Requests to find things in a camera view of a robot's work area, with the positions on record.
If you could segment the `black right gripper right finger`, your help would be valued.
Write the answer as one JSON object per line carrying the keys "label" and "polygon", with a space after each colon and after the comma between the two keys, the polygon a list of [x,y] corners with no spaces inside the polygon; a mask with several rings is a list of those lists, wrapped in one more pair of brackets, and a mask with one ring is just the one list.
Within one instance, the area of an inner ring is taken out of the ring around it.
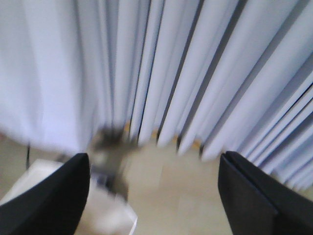
{"label": "black right gripper right finger", "polygon": [[234,235],[311,235],[313,203],[237,152],[221,155],[218,190]]}

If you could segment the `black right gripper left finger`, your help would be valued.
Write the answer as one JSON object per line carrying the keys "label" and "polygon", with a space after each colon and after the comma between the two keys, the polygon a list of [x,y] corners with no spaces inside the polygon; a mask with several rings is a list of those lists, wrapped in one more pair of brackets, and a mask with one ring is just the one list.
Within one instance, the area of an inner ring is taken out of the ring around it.
{"label": "black right gripper left finger", "polygon": [[90,183],[89,157],[79,153],[54,173],[0,207],[2,235],[73,235]]}

